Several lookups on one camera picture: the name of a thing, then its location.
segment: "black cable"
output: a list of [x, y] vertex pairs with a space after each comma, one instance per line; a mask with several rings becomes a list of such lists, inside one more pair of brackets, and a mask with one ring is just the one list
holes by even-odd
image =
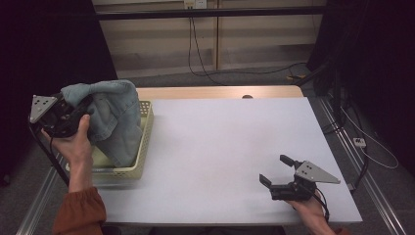
[[[275, 72], [279, 72], [279, 71], [285, 71], [285, 70], [290, 70], [290, 72], [291, 72], [291, 68], [292, 67], [294, 67], [294, 66], [298, 66], [298, 65], [305, 65], [306, 64], [306, 62], [299, 62], [299, 63], [294, 63], [294, 64], [292, 64], [292, 65], [289, 65], [289, 66], [287, 66], [287, 67], [285, 67], [285, 68], [282, 68], [282, 69], [278, 69], [278, 70], [270, 70], [270, 71], [216, 71], [216, 72], [207, 72], [206, 70], [205, 70], [205, 67], [204, 67], [204, 64], [203, 64], [203, 61], [202, 61], [202, 56], [201, 56], [201, 53], [200, 53], [200, 50], [199, 50], [199, 43], [198, 43], [198, 39], [197, 39], [197, 36], [196, 36], [196, 27], [195, 27], [195, 22], [194, 22], [194, 19], [193, 18], [191, 18], [191, 19], [189, 19], [190, 20], [190, 43], [189, 43], [189, 52], [188, 52], [188, 66], [189, 66], [189, 69], [190, 69], [190, 72], [193, 74], [193, 75], [196, 75], [196, 76], [207, 76], [212, 82], [214, 82], [214, 83], [218, 83], [218, 82], [216, 82], [216, 81], [214, 81], [214, 80], [212, 80], [211, 79], [211, 77], [209, 77], [210, 75], [216, 75], [216, 74], [226, 74], [226, 73], [239, 73], [239, 74], [270, 74], [270, 73], [275, 73]], [[204, 70], [204, 73], [203, 74], [198, 74], [198, 73], [195, 73], [193, 70], [192, 70], [192, 67], [191, 67], [191, 65], [190, 65], [190, 52], [191, 52], [191, 50], [192, 50], [192, 25], [193, 25], [193, 34], [194, 34], [194, 38], [195, 38], [195, 42], [196, 42], [196, 47], [197, 47], [197, 49], [198, 49], [198, 55], [199, 55], [199, 60], [201, 61], [201, 65], [202, 65], [202, 68], [203, 68], [203, 70]]]
[[207, 73], [207, 71], [205, 70], [205, 66], [204, 66], [204, 62], [202, 61], [202, 56], [201, 56], [201, 52], [199, 50], [199, 43], [198, 43], [198, 39], [196, 36], [196, 27], [195, 27], [195, 21], [193, 20], [193, 18], [190, 19], [190, 46], [189, 46], [189, 56], [188, 56], [188, 62], [189, 62], [189, 68], [190, 71], [192, 72], [192, 74], [197, 75], [196, 73], [193, 72], [192, 67], [190, 66], [190, 51], [192, 50], [192, 25], [193, 25], [193, 36], [195, 37], [195, 42], [196, 42], [196, 47], [198, 49], [198, 55], [199, 55], [199, 60], [201, 61], [201, 65], [202, 65], [202, 69], [204, 70], [205, 75], [207, 76], [207, 78], [218, 85], [223, 85], [223, 86], [227, 86], [223, 83], [220, 83], [218, 81], [213, 80], [209, 74]]
[[30, 123], [30, 116], [28, 116], [28, 118], [27, 118], [27, 124], [28, 124], [28, 129], [29, 129], [33, 139], [36, 141], [37, 145], [45, 153], [46, 157], [48, 157], [49, 161], [52, 163], [52, 166], [55, 168], [57, 173], [61, 176], [62, 180], [64, 180], [65, 184], [67, 186], [69, 186], [69, 178], [68, 178], [67, 174], [62, 169], [61, 165], [59, 164], [58, 160], [56, 159], [56, 156], [54, 156], [52, 152], [48, 151], [47, 147], [45, 145], [43, 145], [42, 141], [37, 136], [36, 133], [38, 133], [40, 131], [40, 128], [37, 127], [36, 130], [33, 129], [33, 125]]
[[[302, 186], [301, 184], [298, 184], [298, 186], [302, 189], [302, 190], [304, 190], [305, 192], [307, 192], [307, 193], [309, 193], [313, 198], [315, 198], [315, 200], [317, 200], [317, 202], [318, 203], [320, 203], [321, 204], [321, 206], [324, 208], [324, 211], [325, 211], [325, 213], [324, 213], [324, 218], [326, 219], [326, 221], [328, 222], [329, 221], [329, 218], [330, 218], [330, 213], [329, 213], [329, 209], [327, 208], [327, 203], [323, 203], [323, 201], [321, 201], [321, 199], [317, 196], [317, 195], [315, 195], [315, 193], [314, 192], [311, 192], [310, 190], [308, 190], [306, 187], [304, 187], [304, 186]], [[326, 201], [326, 198], [324, 197], [324, 195], [321, 193], [321, 191], [318, 189], [318, 188], [316, 188], [319, 192], [320, 192], [320, 194], [321, 194], [321, 196], [324, 198], [324, 201]]]
[[53, 153], [52, 141], [53, 141], [53, 137], [51, 137], [51, 140], [49, 141], [49, 151], [51, 152], [52, 156], [55, 156], [55, 154]]
[[[357, 110], [355, 109], [355, 107], [354, 107], [353, 105], [351, 105], [351, 109], [353, 110], [354, 115], [355, 115], [355, 116], [356, 116], [356, 118], [357, 118], [357, 123], [358, 123], [358, 125], [359, 125], [359, 128], [360, 128], [361, 130], [363, 130], [363, 125], [362, 125], [362, 123], [361, 123], [360, 116], [359, 116], [359, 114], [358, 114]], [[357, 177], [356, 181], [354, 182], [354, 188], [355, 188], [355, 189], [357, 189], [357, 187], [359, 186], [359, 184], [360, 184], [361, 180], [363, 179], [364, 175], [366, 174], [367, 169], [369, 168], [369, 158], [367, 157], [368, 153], [367, 153], [367, 141], [366, 141], [366, 136], [365, 136], [365, 135], [362, 135], [362, 138], [363, 138], [364, 142], [366, 143], [366, 148], [364, 148], [364, 149], [363, 149], [363, 152], [365, 153], [365, 155], [364, 155], [364, 157], [363, 157], [363, 166], [362, 166], [362, 169], [360, 170], [360, 174], [359, 174], [359, 176]]]

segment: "cable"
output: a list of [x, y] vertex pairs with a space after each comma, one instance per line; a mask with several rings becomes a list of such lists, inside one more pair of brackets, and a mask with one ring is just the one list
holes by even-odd
[[391, 156], [393, 156], [394, 160], [396, 161], [396, 166], [392, 166], [392, 168], [397, 168], [399, 165], [399, 161], [397, 160], [396, 156], [389, 151], [385, 146], [383, 146], [381, 143], [379, 143], [378, 141], [376, 141], [372, 136], [370, 136], [369, 134], [367, 134], [366, 132], [364, 132], [359, 126], [357, 126], [356, 123], [354, 123], [354, 121], [350, 118], [350, 116], [345, 112], [345, 110], [341, 107], [343, 113], [345, 113], [346, 117], [348, 118], [348, 120], [350, 120], [350, 122], [358, 129], [360, 130], [361, 133], [363, 133], [364, 135], [366, 135], [367, 137], [369, 137], [371, 140], [373, 140], [375, 143], [377, 143], [379, 146], [381, 146], [384, 150], [386, 150]]
[[196, 73], [193, 72], [192, 67], [190, 66], [190, 51], [192, 50], [192, 25], [193, 25], [193, 36], [195, 37], [196, 47], [198, 49], [199, 60], [201, 61], [202, 69], [204, 70], [205, 75], [207, 76], [207, 78], [211, 82], [213, 82], [215, 84], [218, 84], [218, 85], [226, 86], [223, 83], [220, 83], [218, 81], [213, 80], [209, 76], [209, 74], [207, 73], [207, 71], [205, 70], [204, 62], [202, 61], [201, 52], [199, 51], [199, 43], [198, 43], [198, 39], [197, 39], [197, 36], [196, 36], [196, 27], [195, 27], [195, 21], [193, 20], [193, 18], [190, 18], [190, 45], [189, 45], [189, 56], [188, 56], [188, 63], [189, 63], [189, 69], [190, 69], [190, 71], [192, 72], [192, 74], [197, 75]]
[[321, 206], [324, 208], [324, 211], [326, 211], [324, 213], [324, 218], [328, 222], [330, 218], [330, 213], [329, 213], [329, 209], [327, 208], [327, 203], [323, 203], [323, 201], [321, 201], [321, 199], [317, 195], [315, 195], [315, 193], [311, 192], [310, 190], [308, 190], [306, 187], [302, 186], [301, 184], [299, 184], [299, 187], [305, 192], [309, 193], [313, 198], [315, 198], [315, 200], [317, 200], [317, 202], [321, 204]]
[[50, 142], [49, 142], [49, 151], [51, 152], [51, 155], [52, 155], [52, 156], [55, 156], [55, 154], [53, 153], [52, 141], [53, 141], [53, 137], [51, 137], [51, 140], [50, 140]]
[[42, 141], [39, 139], [39, 137], [35, 133], [35, 132], [40, 131], [40, 129], [37, 128], [36, 131], [33, 130], [33, 125], [30, 123], [30, 116], [27, 117], [27, 124], [28, 124], [28, 129], [30, 130], [30, 133], [31, 133], [33, 139], [36, 141], [37, 145], [45, 153], [46, 157], [48, 157], [48, 159], [52, 163], [52, 166], [55, 168], [55, 170], [57, 171], [57, 173], [64, 180], [65, 184], [67, 186], [69, 186], [69, 178], [68, 178], [67, 174], [64, 172], [64, 170], [61, 168], [61, 165], [57, 161], [56, 156], [54, 156], [51, 152], [49, 152], [47, 150], [47, 147], [45, 147], [45, 145], [43, 145]]
[[[240, 73], [240, 74], [270, 74], [270, 73], [275, 73], [275, 72], [279, 72], [279, 71], [285, 71], [285, 70], [289, 70], [290, 68], [292, 68], [292, 67], [294, 67], [294, 66], [298, 66], [298, 65], [305, 65], [306, 64], [306, 62], [299, 62], [299, 63], [294, 63], [294, 64], [292, 64], [292, 65], [289, 65], [289, 66], [287, 66], [287, 67], [285, 67], [285, 68], [282, 68], [282, 69], [278, 69], [278, 70], [270, 70], [270, 71], [216, 71], [216, 72], [207, 72], [206, 70], [205, 70], [205, 67], [204, 67], [204, 64], [203, 64], [203, 61], [202, 61], [202, 56], [201, 56], [201, 53], [200, 53], [200, 50], [199, 50], [199, 43], [198, 43], [198, 39], [197, 39], [197, 36], [196, 36], [196, 27], [195, 27], [195, 22], [194, 22], [194, 19], [193, 18], [191, 18], [191, 19], [189, 19], [190, 20], [190, 43], [189, 43], [189, 52], [188, 52], [188, 66], [189, 66], [189, 69], [190, 69], [190, 71], [191, 71], [191, 73], [193, 74], [193, 75], [196, 75], [196, 76], [207, 76], [212, 82], [214, 82], [214, 83], [218, 83], [218, 82], [216, 82], [216, 81], [214, 81], [214, 80], [212, 80], [211, 79], [211, 77], [209, 77], [210, 75], [216, 75], [216, 74], [226, 74], [226, 73]], [[201, 61], [201, 65], [202, 65], [202, 69], [204, 70], [204, 73], [203, 74], [197, 74], [197, 73], [195, 73], [193, 70], [192, 70], [192, 67], [191, 67], [191, 65], [190, 65], [190, 52], [191, 52], [191, 50], [192, 50], [192, 26], [193, 26], [193, 31], [194, 31], [194, 38], [195, 38], [195, 42], [196, 42], [196, 47], [197, 47], [197, 51], [198, 51], [198, 56], [199, 56], [199, 60]]]
[[372, 160], [373, 162], [375, 162], [376, 164], [378, 164], [378, 165], [381, 165], [381, 166], [383, 166], [383, 167], [386, 167], [386, 168], [390, 168], [390, 169], [395, 169], [395, 168], [397, 168], [398, 166], [399, 166], [399, 162], [396, 160], [396, 165], [394, 165], [394, 166], [389, 166], [389, 165], [386, 165], [386, 164], [382, 164], [382, 163], [380, 163], [380, 162], [378, 162], [377, 160], [375, 160], [375, 159], [373, 159], [372, 157], [370, 157], [368, 154], [366, 154], [364, 151], [363, 151], [363, 148], [362, 147], [360, 147], [360, 150], [362, 151], [362, 153], [367, 157], [367, 158], [369, 158], [370, 160]]

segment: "plastic basket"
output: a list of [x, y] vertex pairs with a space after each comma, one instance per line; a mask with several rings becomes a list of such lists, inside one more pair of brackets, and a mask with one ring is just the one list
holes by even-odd
[[107, 156], [95, 147], [92, 153], [92, 158], [94, 159], [94, 165], [92, 168], [93, 178], [139, 179], [141, 177], [143, 174], [144, 161], [146, 160], [147, 149], [153, 127], [154, 114], [152, 110], [152, 103], [150, 101], [140, 101], [140, 113], [140, 127], [143, 130], [143, 135], [141, 136], [140, 147], [138, 149], [134, 165], [130, 167], [115, 167]]

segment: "tabletop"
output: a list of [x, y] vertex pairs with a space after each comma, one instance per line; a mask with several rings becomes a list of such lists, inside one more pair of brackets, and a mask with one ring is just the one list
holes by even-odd
[[[272, 201], [258, 180], [261, 173], [274, 184], [293, 181], [294, 169], [279, 162], [281, 154], [311, 161], [341, 180], [317, 185], [328, 201], [331, 221], [361, 221], [313, 110], [298, 88], [138, 88], [138, 93], [142, 100], [152, 100], [155, 114], [144, 171], [140, 180], [98, 187], [108, 222], [299, 223], [297, 213], [285, 202]], [[254, 98], [230, 99], [244, 95]]]

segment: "human hand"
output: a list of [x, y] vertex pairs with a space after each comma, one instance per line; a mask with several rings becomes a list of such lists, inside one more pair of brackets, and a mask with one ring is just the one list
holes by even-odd
[[311, 234], [335, 234], [327, 224], [321, 204], [314, 197], [311, 197], [308, 201], [286, 201], [286, 203], [296, 209]]
[[[89, 115], [79, 121], [77, 132], [69, 138], [54, 138], [52, 145], [64, 156], [70, 167], [69, 191], [78, 192], [92, 187], [92, 148], [87, 137]], [[50, 142], [51, 137], [42, 129]]]
[[[54, 138], [52, 145], [64, 156], [70, 166], [83, 164], [92, 165], [92, 148], [87, 137], [89, 115], [84, 115], [79, 121], [77, 132], [68, 138]], [[42, 129], [43, 135], [50, 142], [51, 137]]]

